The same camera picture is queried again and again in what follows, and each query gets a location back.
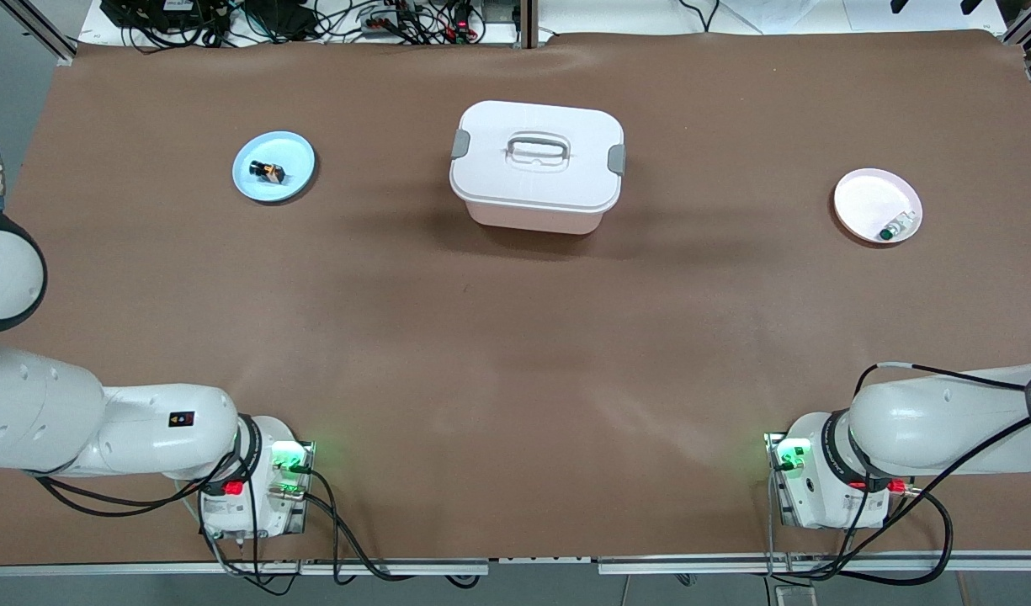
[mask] gray latch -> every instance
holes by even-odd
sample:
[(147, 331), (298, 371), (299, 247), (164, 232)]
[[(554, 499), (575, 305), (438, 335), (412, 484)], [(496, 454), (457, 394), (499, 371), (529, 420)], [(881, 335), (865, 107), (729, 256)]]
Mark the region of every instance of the gray latch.
[(614, 172), (621, 177), (624, 176), (624, 165), (627, 163), (627, 149), (624, 148), (624, 143), (617, 143), (608, 148), (608, 170)]
[(455, 143), (452, 144), (452, 160), (465, 157), (470, 150), (470, 134), (468, 131), (457, 128), (455, 131)]

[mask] small glass bottle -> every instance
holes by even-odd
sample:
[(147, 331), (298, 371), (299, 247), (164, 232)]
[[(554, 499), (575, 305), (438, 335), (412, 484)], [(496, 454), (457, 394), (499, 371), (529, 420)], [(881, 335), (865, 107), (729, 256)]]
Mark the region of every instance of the small glass bottle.
[(911, 223), (916, 222), (914, 211), (908, 210), (900, 212), (896, 217), (890, 223), (886, 223), (886, 227), (883, 227), (880, 232), (877, 232), (877, 237), (884, 239), (885, 241), (891, 241), (891, 239), (904, 233), (911, 227)]

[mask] blue plate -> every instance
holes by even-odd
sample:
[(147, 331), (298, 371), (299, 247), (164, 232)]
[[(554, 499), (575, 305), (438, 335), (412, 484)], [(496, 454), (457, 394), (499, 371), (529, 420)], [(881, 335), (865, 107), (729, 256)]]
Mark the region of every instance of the blue plate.
[[(272, 183), (260, 176), (250, 174), (251, 162), (276, 164), (284, 168), (287, 176), (282, 183)], [(231, 178), (238, 191), (265, 204), (282, 202), (302, 191), (312, 176), (315, 157), (312, 145), (302, 135), (289, 131), (272, 131), (255, 137), (238, 150)]]

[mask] white round joint cover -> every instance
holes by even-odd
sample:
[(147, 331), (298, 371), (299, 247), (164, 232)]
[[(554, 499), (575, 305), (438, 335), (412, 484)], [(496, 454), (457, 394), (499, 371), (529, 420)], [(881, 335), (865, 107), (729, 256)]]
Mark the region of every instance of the white round joint cover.
[(28, 310), (40, 298), (43, 279), (35, 248), (18, 234), (0, 231), (0, 321)]

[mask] gray floor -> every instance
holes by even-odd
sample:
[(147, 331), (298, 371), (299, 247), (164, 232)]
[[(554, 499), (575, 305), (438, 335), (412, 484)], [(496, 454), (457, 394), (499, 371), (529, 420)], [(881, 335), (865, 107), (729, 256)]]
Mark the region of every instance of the gray floor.
[[(45, 0), (40, 4), (45, 10), (54, 11), (55, 21), (64, 31), (74, 35), (80, 29), (88, 1), (49, 3)], [(21, 27), (0, 10), (0, 142), (11, 180), (19, 175), (54, 69), (51, 55), (37, 41), (23, 35)], [(307, 576), (297, 580), (288, 599), (310, 604), (338, 602), (348, 606), (604, 606), (621, 605), (623, 587), (622, 576), (599, 576), (596, 568), (589, 565), (507, 564), (493, 565), (491, 575), (472, 591), (455, 590), (443, 579), (413, 579), (389, 584), (364, 578), (350, 586), (337, 587), (330, 579)], [(887, 603), (896, 606), (1030, 606), (1031, 574), (970, 572), (959, 578), (956, 574), (945, 574), (934, 583), (907, 590), (835, 579), (820, 584), (817, 595), (823, 606)], [(279, 599), (269, 598), (241, 580), (219, 575), (0, 578), (0, 606), (192, 606), (213, 602), (262, 605), (277, 601)], [(692, 587), (681, 586), (672, 576), (633, 576), (626, 598), (630, 606), (765, 603), (762, 580), (742, 575), (700, 576)]]

